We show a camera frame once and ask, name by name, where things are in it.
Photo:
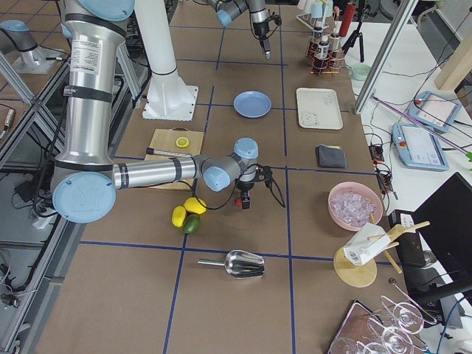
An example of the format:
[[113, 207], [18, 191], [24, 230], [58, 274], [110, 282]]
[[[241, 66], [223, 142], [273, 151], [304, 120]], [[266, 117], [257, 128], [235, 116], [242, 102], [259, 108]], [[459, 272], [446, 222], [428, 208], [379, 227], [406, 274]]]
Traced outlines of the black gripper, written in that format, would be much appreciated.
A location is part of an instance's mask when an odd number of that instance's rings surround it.
[[269, 41], [271, 32], [269, 24], [273, 21], [278, 27], [282, 24], [282, 18], [275, 12], [271, 13], [267, 10], [261, 10], [258, 13], [251, 13], [250, 19], [254, 36], [260, 41], [265, 59], [269, 60], [271, 58], [271, 45]]
[[236, 188], [240, 191], [241, 208], [250, 208], [251, 199], [249, 190], [252, 189], [256, 183], [263, 182], [265, 186], [271, 190], [273, 180], [272, 169], [269, 166], [261, 164], [250, 165], [248, 170], [235, 183]]

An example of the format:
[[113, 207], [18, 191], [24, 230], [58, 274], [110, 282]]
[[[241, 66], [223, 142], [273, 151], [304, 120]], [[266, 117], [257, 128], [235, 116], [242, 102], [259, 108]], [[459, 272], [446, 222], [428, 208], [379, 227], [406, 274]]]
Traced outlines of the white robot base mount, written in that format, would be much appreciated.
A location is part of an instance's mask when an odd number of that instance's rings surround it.
[[136, 0], [134, 12], [151, 73], [143, 117], [189, 122], [198, 87], [186, 85], [178, 74], [164, 2]]

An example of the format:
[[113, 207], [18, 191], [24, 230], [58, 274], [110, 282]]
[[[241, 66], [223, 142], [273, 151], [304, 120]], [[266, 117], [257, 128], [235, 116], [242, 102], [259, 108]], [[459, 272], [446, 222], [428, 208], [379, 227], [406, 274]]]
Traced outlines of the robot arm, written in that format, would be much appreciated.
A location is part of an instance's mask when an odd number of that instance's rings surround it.
[[55, 210], [74, 223], [91, 223], [108, 214], [118, 190], [202, 178], [218, 192], [234, 184], [251, 189], [260, 176], [258, 146], [236, 141], [221, 159], [204, 155], [116, 164], [108, 155], [118, 49], [126, 22], [136, 16], [150, 66], [147, 119], [190, 121], [198, 88], [179, 76], [163, 1], [65, 1], [64, 27], [72, 37], [66, 139], [55, 158], [51, 182]]
[[271, 58], [270, 37], [282, 25], [279, 14], [271, 12], [263, 0], [194, 1], [201, 6], [210, 6], [223, 27], [228, 27], [239, 16], [249, 14], [249, 28], [259, 42], [265, 59]]

